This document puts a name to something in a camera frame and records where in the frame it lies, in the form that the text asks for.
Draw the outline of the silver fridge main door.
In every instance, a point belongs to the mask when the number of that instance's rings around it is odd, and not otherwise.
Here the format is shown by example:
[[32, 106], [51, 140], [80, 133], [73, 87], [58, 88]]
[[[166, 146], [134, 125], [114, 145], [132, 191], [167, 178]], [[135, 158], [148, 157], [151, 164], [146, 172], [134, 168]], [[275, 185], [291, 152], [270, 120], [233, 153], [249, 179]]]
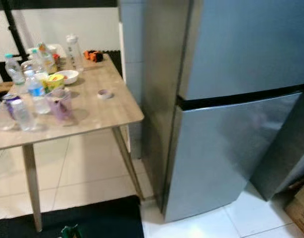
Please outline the silver fridge main door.
[[301, 88], [180, 102], [168, 154], [166, 222], [238, 199], [276, 138]]

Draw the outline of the small clear bottle white cap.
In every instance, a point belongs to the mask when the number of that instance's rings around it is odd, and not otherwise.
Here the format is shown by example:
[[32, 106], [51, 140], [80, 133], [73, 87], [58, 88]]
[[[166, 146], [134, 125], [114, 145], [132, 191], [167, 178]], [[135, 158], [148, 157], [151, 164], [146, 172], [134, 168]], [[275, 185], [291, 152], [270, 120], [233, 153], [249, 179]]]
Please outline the small clear bottle white cap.
[[0, 130], [12, 130], [15, 120], [10, 116], [7, 106], [0, 101]]
[[15, 100], [11, 105], [14, 109], [14, 116], [19, 127], [23, 131], [33, 130], [35, 128], [35, 120], [27, 105], [22, 100]]

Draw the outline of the purple drink can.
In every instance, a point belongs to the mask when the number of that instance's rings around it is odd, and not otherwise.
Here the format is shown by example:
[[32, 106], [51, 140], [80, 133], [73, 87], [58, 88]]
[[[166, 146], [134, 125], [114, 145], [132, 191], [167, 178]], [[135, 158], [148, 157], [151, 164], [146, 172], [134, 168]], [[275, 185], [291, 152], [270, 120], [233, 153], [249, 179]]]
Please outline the purple drink can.
[[5, 104], [10, 117], [12, 119], [15, 119], [14, 109], [12, 108], [11, 104], [15, 100], [21, 100], [21, 97], [18, 94], [16, 94], [16, 93], [7, 93], [1, 99], [2, 99], [3, 104]]

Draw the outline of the blue label water bottle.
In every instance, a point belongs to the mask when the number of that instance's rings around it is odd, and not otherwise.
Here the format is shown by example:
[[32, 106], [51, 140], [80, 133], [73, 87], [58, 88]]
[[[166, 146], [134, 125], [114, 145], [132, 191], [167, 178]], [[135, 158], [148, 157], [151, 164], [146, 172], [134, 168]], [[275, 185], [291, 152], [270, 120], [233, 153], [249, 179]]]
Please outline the blue label water bottle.
[[26, 76], [27, 91], [32, 98], [36, 113], [48, 114], [50, 107], [45, 98], [46, 93], [41, 80], [36, 76], [34, 70], [27, 70], [24, 75]]

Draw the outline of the translucent purple cup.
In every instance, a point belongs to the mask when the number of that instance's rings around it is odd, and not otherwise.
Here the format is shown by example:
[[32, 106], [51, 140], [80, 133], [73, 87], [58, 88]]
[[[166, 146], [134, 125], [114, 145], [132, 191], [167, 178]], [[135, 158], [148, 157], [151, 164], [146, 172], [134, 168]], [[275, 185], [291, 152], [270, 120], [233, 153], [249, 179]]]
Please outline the translucent purple cup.
[[46, 94], [52, 115], [61, 123], [73, 120], [71, 93], [65, 87], [57, 87]]

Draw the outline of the yellow instant noodle cup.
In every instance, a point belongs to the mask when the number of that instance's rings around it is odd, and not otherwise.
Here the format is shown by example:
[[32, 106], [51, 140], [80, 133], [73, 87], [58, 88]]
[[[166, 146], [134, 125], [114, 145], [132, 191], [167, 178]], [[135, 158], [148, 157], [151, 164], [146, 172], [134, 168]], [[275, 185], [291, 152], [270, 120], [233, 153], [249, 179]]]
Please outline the yellow instant noodle cup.
[[56, 88], [64, 87], [66, 78], [66, 75], [61, 73], [53, 73], [52, 75], [46, 77], [43, 80], [43, 86], [46, 93], [50, 93]]

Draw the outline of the colourful label sauce bottle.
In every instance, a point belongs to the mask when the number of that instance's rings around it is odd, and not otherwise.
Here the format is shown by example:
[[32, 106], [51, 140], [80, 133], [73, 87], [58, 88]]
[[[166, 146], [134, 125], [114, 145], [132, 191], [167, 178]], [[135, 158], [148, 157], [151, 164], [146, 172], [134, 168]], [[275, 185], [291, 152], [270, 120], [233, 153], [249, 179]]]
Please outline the colourful label sauce bottle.
[[48, 46], [45, 43], [38, 43], [36, 48], [40, 54], [40, 57], [43, 61], [44, 66], [46, 67], [48, 74], [56, 73], [58, 71], [57, 63], [55, 62], [53, 54], [51, 54]]

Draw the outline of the white bowl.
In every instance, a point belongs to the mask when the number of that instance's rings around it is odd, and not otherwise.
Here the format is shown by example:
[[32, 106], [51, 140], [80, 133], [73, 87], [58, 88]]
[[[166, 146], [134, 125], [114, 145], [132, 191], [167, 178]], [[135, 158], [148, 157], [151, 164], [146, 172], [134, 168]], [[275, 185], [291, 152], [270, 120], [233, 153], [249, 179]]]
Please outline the white bowl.
[[80, 73], [76, 70], [62, 70], [57, 73], [64, 76], [63, 83], [65, 85], [75, 83], [80, 75]]

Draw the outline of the white lidded container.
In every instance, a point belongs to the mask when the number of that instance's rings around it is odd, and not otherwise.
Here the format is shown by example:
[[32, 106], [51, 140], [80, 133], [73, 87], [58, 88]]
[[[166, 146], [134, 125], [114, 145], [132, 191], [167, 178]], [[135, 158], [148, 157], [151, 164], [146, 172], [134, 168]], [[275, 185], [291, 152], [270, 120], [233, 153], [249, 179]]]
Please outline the white lidded container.
[[66, 50], [61, 45], [57, 45], [57, 44], [47, 45], [47, 48], [51, 54], [57, 54], [60, 56], [66, 55]]

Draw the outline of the black tripod pole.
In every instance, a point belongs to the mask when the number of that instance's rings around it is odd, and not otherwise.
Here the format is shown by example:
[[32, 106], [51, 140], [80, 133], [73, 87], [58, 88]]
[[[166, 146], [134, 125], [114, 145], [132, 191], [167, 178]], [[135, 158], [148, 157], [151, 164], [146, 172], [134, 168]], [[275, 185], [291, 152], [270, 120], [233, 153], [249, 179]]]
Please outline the black tripod pole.
[[23, 61], [28, 60], [28, 49], [32, 47], [32, 37], [28, 29], [23, 10], [28, 6], [25, 0], [0, 0], [8, 22], [13, 41], [18, 50], [18, 56]]

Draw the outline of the pale tape roll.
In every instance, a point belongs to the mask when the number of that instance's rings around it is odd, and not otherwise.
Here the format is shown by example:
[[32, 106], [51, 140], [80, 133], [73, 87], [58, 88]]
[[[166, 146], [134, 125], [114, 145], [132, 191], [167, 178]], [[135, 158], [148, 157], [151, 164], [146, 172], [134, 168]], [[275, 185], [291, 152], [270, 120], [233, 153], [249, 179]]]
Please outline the pale tape roll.
[[114, 94], [107, 89], [100, 89], [97, 93], [98, 98], [107, 100], [114, 97]]

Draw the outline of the orange black tool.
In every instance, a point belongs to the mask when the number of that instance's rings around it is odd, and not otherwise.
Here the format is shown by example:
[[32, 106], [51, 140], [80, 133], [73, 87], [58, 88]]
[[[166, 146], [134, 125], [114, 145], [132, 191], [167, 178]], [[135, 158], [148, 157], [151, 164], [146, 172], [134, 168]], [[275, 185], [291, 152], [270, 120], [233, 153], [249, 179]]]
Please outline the orange black tool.
[[102, 51], [88, 50], [84, 51], [83, 55], [85, 59], [93, 62], [101, 62], [104, 59]]

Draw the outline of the black floor mat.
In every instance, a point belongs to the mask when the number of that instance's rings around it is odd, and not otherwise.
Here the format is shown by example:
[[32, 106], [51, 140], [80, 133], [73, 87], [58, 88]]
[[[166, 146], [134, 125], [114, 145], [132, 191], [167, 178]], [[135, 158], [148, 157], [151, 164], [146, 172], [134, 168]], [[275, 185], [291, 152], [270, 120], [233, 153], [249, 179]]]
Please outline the black floor mat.
[[139, 206], [139, 197], [130, 195], [45, 212], [41, 231], [35, 229], [31, 214], [1, 219], [0, 238], [63, 238], [66, 227], [77, 229], [80, 238], [145, 238]]

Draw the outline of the silver freezer door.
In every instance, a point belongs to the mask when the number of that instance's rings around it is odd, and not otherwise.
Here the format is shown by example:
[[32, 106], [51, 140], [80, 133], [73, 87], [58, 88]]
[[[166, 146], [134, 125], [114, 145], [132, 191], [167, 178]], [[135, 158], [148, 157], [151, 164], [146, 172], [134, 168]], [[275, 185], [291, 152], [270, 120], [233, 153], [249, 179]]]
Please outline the silver freezer door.
[[304, 84], [304, 0], [191, 0], [184, 100]]

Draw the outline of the small cardboard box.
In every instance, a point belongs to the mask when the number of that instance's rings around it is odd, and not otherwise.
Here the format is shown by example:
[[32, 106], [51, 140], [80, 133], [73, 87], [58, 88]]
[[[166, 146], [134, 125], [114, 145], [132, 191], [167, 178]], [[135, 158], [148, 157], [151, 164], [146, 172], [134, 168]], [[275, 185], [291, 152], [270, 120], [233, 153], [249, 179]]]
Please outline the small cardboard box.
[[304, 234], [304, 185], [285, 208], [286, 214]]

